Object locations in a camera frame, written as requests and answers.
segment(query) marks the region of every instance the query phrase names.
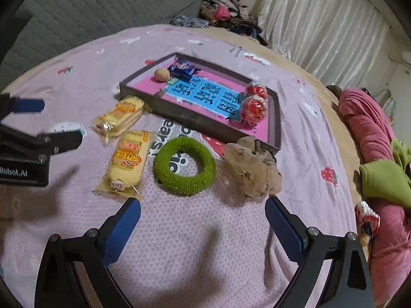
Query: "beige cloth toy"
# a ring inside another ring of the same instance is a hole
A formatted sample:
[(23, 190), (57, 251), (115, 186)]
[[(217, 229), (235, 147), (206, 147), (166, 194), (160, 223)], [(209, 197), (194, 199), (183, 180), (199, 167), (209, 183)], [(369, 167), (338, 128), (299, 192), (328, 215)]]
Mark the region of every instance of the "beige cloth toy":
[(261, 197), (281, 191), (281, 173), (275, 158), (262, 150), (261, 142), (254, 137), (243, 137), (236, 144), (226, 144), (224, 160), (230, 172), (249, 197)]

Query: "blue gripper pad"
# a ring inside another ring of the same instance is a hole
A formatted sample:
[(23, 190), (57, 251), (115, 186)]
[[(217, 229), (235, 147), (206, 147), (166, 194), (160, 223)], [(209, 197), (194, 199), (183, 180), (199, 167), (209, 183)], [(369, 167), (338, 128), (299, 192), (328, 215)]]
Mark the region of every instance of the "blue gripper pad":
[(44, 110), (45, 104), (40, 99), (20, 99), (16, 98), (13, 102), (12, 111), (15, 113), (22, 112), (41, 112)]
[(266, 217), (290, 261), (301, 265), (304, 261), (304, 242), (293, 229), (272, 197), (266, 201)]
[(102, 244), (101, 261), (105, 268), (120, 258), (141, 215), (140, 203), (135, 198), (128, 198), (114, 216), (108, 217), (100, 227)]

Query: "small red object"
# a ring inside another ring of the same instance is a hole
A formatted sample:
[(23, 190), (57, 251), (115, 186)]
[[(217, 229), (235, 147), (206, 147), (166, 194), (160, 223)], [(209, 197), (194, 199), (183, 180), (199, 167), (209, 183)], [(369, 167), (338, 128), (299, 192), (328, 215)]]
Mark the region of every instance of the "small red object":
[(266, 116), (266, 101), (253, 95), (244, 99), (240, 107), (240, 116), (249, 125), (255, 125)]
[(64, 67), (64, 68), (58, 70), (57, 75), (70, 73), (72, 70), (73, 70), (73, 66)]
[(145, 61), (144, 61), (144, 64), (145, 64), (146, 66), (148, 66), (148, 65), (152, 64), (153, 62), (155, 62), (155, 60), (145, 60)]
[(251, 84), (246, 89), (247, 95), (257, 95), (267, 99), (267, 88), (261, 84)]
[(330, 182), (336, 188), (338, 186), (337, 174), (329, 165), (321, 170), (321, 177), (324, 181)]

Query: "snack package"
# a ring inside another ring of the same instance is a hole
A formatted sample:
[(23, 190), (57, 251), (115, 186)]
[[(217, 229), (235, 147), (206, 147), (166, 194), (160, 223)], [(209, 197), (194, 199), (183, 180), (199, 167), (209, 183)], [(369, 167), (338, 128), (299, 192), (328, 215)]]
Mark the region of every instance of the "snack package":
[(190, 61), (183, 59), (177, 59), (177, 61), (174, 61), (173, 64), (168, 68), (168, 70), (170, 71), (171, 75), (188, 81), (194, 74), (201, 71), (200, 68), (193, 66)]
[(126, 131), (118, 141), (107, 173), (97, 189), (141, 199), (141, 175), (155, 136), (155, 132)]
[(93, 129), (108, 143), (110, 139), (123, 134), (141, 117), (143, 107), (143, 100), (136, 96), (127, 96), (107, 113), (94, 119)]
[(361, 226), (360, 244), (365, 247), (380, 229), (380, 216), (364, 200), (354, 207), (354, 211), (357, 222)]

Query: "blue paper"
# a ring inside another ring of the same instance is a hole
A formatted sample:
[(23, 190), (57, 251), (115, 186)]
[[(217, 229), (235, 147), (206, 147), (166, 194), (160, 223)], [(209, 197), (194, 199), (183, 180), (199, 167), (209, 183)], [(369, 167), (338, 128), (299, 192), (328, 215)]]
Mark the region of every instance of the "blue paper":
[(244, 98), (233, 89), (198, 76), (193, 76), (190, 81), (179, 79), (167, 86), (166, 93), (233, 119), (238, 119)]

